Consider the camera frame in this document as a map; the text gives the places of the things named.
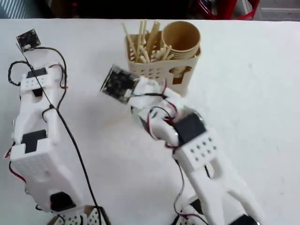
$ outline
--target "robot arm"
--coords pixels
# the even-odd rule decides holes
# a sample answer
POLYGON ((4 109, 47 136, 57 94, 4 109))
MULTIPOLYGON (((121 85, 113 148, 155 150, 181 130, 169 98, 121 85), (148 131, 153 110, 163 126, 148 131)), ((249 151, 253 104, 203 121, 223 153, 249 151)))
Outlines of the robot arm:
POLYGON ((65 213, 83 208, 82 191, 60 156, 58 115, 49 109, 49 102, 37 82, 38 79, 51 103, 57 105, 62 75, 54 67, 43 67, 35 70, 35 74, 37 77, 30 71, 22 76, 21 107, 14 122, 11 164, 44 212, 65 213))
POLYGON ((131 105, 152 138, 166 141, 165 145, 173 149, 173 157, 192 184, 209 225, 225 225, 224 195, 239 201, 247 214, 238 211, 232 225, 255 225, 255 221, 265 224, 261 207, 223 152, 217 133, 166 83, 137 77, 114 66, 102 91, 131 105), (207 164, 214 169, 213 177, 207 176, 207 164))

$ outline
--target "red chair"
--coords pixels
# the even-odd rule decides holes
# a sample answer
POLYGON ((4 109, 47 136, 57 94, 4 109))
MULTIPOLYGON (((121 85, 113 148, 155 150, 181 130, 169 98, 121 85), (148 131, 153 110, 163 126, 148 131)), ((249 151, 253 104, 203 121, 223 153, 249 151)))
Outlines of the red chair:
MULTIPOLYGON (((234 18, 236 20, 253 20, 260 0, 247 0, 252 6, 252 11, 246 15, 234 18)), ((230 20, 232 19, 233 11, 237 0, 217 0, 217 15, 214 15, 201 0, 196 0, 197 8, 201 15, 209 20, 230 20)))

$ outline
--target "beige plastic basket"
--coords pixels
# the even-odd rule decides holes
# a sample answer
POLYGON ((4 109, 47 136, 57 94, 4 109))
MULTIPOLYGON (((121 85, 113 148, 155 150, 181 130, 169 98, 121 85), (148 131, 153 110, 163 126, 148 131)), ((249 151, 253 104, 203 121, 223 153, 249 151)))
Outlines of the beige plastic basket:
MULTIPOLYGON (((133 43, 136 46, 138 35, 130 35, 130 36, 133 43)), ((154 51, 160 49, 160 44, 159 44, 160 39, 161 39, 161 31, 158 33, 157 38, 155 40, 154 47, 153 47, 154 51)), ((199 56, 201 55, 200 47, 195 57, 188 60, 165 60, 165 61, 158 61, 158 62, 151 62, 151 63, 136 63, 135 56, 129 47, 129 42, 127 38, 125 38, 125 44, 126 44, 126 54, 127 54, 126 57, 128 60, 128 67, 129 67, 129 71, 132 74, 155 79, 158 82, 166 79, 168 88, 171 88, 175 92, 179 93, 181 96, 185 96, 187 94, 188 84, 191 80, 199 56), (174 68, 183 68, 183 67, 186 67, 183 76, 174 77, 174 74, 171 73, 174 70, 174 68)))

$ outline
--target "white table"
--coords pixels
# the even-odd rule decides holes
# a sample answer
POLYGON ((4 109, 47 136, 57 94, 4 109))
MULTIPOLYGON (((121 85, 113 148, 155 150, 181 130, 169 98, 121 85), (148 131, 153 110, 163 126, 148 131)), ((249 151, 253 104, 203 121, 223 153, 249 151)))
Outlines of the white table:
MULTIPOLYGON (((9 65, 22 60, 15 37, 35 28, 42 45, 57 48, 67 61, 70 88, 61 112, 78 142, 98 203, 112 224, 167 225, 174 219, 172 203, 181 187, 171 152, 132 123, 126 106, 99 93, 113 63, 127 68, 121 22, 0 20, 1 152, 12 142, 11 120, 20 104, 18 88, 7 81, 9 65)), ((218 131, 270 224, 298 224, 300 23, 192 23, 201 31, 203 54, 187 101, 218 131)), ((126 26, 135 33, 139 21, 126 21, 126 26)), ((59 59, 53 52, 27 55, 32 63, 59 59)), ((16 67, 13 79, 25 71, 25 66, 16 67)), ((75 155, 74 148, 68 151, 75 155)), ((0 223, 46 224, 52 216, 34 210, 35 203, 7 165, 0 164, 0 223)), ((77 170, 85 184, 81 168, 77 170)), ((192 194, 187 186, 182 199, 192 194)), ((88 191, 86 195, 92 204, 88 191)))

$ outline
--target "circuit board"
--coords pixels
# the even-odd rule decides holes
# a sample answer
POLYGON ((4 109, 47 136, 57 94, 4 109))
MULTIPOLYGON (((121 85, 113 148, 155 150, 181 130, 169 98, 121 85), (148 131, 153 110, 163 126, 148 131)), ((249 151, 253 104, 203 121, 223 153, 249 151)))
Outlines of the circuit board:
POLYGON ((138 82, 138 76, 113 66, 102 84, 101 91, 127 104, 138 82))
POLYGON ((35 48, 41 45, 35 29, 29 30, 26 33, 17 36, 17 41, 22 52, 28 51, 31 48, 35 48))

